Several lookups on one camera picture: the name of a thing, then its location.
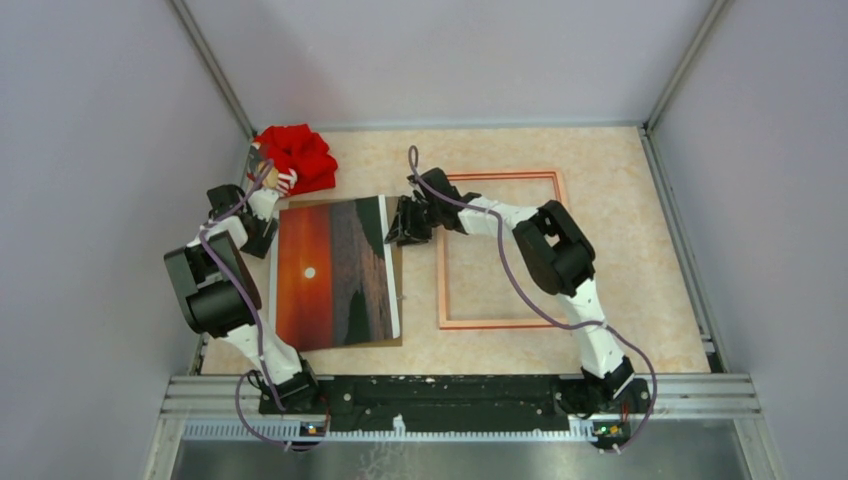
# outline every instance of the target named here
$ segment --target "sunset photo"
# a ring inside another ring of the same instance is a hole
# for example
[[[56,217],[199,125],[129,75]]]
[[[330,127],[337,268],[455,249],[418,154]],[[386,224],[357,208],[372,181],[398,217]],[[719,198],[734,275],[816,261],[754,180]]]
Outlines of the sunset photo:
[[[386,212],[383,196],[279,212],[271,318],[283,341],[310,351],[400,336]]]

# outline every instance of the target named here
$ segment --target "white wall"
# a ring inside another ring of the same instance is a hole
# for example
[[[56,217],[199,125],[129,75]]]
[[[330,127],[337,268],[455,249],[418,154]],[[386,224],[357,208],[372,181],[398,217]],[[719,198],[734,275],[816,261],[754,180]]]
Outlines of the white wall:
[[[162,255],[245,146],[166,2],[4,2],[0,477],[141,474],[196,338]]]
[[[659,148],[790,477],[848,478],[848,3],[736,2]]]
[[[257,128],[644,120],[709,0],[187,0]]]

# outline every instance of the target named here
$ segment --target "wooden picture frame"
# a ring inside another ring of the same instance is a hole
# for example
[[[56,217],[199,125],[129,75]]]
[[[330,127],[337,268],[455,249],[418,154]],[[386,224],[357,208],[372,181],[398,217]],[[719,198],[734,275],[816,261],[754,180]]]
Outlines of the wooden picture frame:
[[[554,189],[557,201],[568,208],[568,196],[562,174],[556,170],[519,170],[501,172],[477,172],[458,173],[448,175],[451,183],[460,183],[469,180],[525,180],[525,179],[548,179]],[[539,328],[552,326],[546,320],[538,317],[528,318],[480,318],[452,320],[450,318],[450,288],[448,278],[448,233],[443,228],[436,230],[436,278],[438,290],[438,320],[439,329],[442,330],[467,330],[467,329],[492,329],[492,328]],[[567,323],[562,315],[555,316],[559,321]]]

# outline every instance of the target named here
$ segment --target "red fabric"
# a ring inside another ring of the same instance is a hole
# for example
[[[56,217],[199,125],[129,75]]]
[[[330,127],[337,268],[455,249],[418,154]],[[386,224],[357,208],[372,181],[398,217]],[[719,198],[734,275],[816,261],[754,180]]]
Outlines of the red fabric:
[[[297,183],[289,195],[314,192],[336,186],[336,159],[329,155],[330,146],[309,125],[268,127],[255,141],[262,144],[265,158],[280,173],[289,169],[297,173]]]

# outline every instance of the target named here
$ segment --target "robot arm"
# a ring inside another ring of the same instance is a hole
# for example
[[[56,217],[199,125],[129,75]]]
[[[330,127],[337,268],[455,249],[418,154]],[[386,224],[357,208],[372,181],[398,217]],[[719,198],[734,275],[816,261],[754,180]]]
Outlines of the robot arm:
[[[234,185],[210,190],[208,196],[213,205],[210,217],[217,218],[236,206],[241,200],[238,192]],[[166,254],[165,266],[189,327],[239,349],[263,372],[269,388],[273,386],[277,390],[286,408],[298,410],[311,404],[317,381],[306,360],[284,343],[258,313],[262,301],[239,254],[242,250],[264,257],[276,233],[276,220],[271,218],[270,211],[265,218],[258,213],[268,200],[260,196],[260,202],[265,203],[250,202],[262,192],[249,199],[251,207],[213,223],[185,247]],[[209,250],[201,244],[200,235],[204,235]],[[228,270],[226,274],[219,262]],[[230,276],[243,288],[252,307]]]
[[[503,218],[504,229],[512,232],[504,238],[517,243],[536,285],[556,296],[572,323],[606,322],[594,280],[594,249],[562,204],[550,201],[538,208],[522,207],[477,193],[460,197],[438,168],[421,178],[448,198],[483,211],[448,204],[426,189],[416,191],[415,200],[407,198],[401,202],[387,240],[421,243],[430,238],[427,229],[436,226],[466,235],[497,237],[498,221],[487,213],[495,211]],[[411,238],[408,232],[414,232],[415,237]],[[555,237],[556,242],[549,244],[548,237]],[[575,330],[574,335],[586,379],[600,386],[609,398],[617,397],[633,380],[633,367],[612,334],[602,326],[593,325]]]

